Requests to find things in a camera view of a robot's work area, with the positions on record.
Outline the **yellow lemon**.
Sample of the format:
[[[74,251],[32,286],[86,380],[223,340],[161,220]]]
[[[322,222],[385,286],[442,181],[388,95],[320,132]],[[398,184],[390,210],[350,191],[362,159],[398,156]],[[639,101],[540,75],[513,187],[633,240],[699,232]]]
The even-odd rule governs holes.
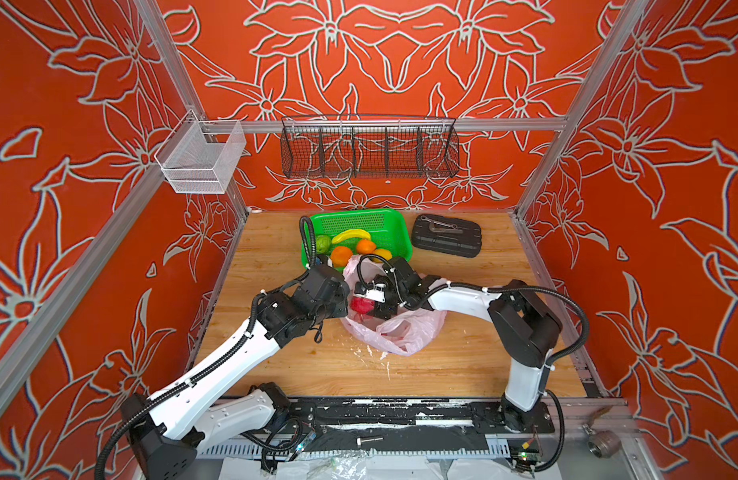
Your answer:
[[[390,261],[393,257],[392,253],[389,250],[383,248],[376,249],[373,254],[382,257],[383,259],[388,261]]]

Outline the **orange fruit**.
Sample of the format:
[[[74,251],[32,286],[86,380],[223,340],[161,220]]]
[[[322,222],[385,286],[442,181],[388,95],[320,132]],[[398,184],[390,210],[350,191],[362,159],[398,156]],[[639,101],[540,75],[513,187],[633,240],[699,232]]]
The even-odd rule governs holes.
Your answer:
[[[372,254],[377,250],[377,245],[370,239],[361,239],[356,245],[356,252],[361,255]]]
[[[345,268],[353,255],[354,253],[351,248],[336,246],[330,254],[332,266],[335,268]]]

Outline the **red watermelon slice toy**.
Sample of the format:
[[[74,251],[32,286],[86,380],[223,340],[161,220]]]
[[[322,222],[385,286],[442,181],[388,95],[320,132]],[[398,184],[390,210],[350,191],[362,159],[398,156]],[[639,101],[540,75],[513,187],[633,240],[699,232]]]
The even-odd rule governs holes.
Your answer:
[[[354,296],[350,302],[350,308],[356,314],[369,315],[374,312],[375,304],[376,302],[374,300]]]

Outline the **pink plastic bag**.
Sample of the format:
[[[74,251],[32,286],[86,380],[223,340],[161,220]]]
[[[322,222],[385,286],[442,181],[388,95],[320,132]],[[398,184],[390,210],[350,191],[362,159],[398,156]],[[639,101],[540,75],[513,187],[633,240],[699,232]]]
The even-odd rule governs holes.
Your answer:
[[[443,330],[448,311],[400,308],[389,320],[359,313],[352,306],[340,319],[342,326],[357,340],[377,350],[412,356],[426,348]]]

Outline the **green lime fruit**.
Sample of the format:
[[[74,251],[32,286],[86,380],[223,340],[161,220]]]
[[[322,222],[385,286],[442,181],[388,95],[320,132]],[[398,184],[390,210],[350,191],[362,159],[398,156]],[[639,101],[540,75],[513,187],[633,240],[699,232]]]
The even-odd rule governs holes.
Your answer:
[[[318,235],[316,237],[316,253],[329,254],[332,249],[332,238],[329,235]]]

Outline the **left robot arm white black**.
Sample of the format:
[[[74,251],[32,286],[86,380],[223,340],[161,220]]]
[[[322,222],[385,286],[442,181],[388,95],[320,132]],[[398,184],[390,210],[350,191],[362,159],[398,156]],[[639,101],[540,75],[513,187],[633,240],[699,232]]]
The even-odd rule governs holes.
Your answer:
[[[121,406],[122,425],[98,454],[94,476],[107,476],[109,457],[126,439],[148,479],[177,479],[199,451],[237,433],[259,430],[286,406],[277,386],[259,387],[248,397],[216,407],[215,402],[247,373],[292,340],[346,315],[350,289],[344,276],[316,248],[310,217],[299,220],[306,270],[293,280],[258,293],[249,317],[220,347],[155,394],[135,394]]]

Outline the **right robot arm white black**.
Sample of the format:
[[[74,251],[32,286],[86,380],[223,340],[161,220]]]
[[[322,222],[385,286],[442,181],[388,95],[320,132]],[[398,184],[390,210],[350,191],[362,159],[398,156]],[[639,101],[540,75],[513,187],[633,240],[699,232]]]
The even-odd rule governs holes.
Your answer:
[[[556,362],[580,350],[590,336],[590,322],[582,307],[553,289],[528,285],[520,280],[497,287],[451,281],[436,275],[422,276],[403,257],[381,259],[377,274],[364,271],[363,264],[376,256],[353,258],[347,274],[354,294],[367,298],[389,313],[446,311],[491,323],[511,358],[509,379],[500,399],[502,423],[511,432],[524,432],[536,422],[538,404],[550,394],[547,383]],[[580,319],[574,342],[559,350],[562,321],[540,298],[555,297],[566,303]]]

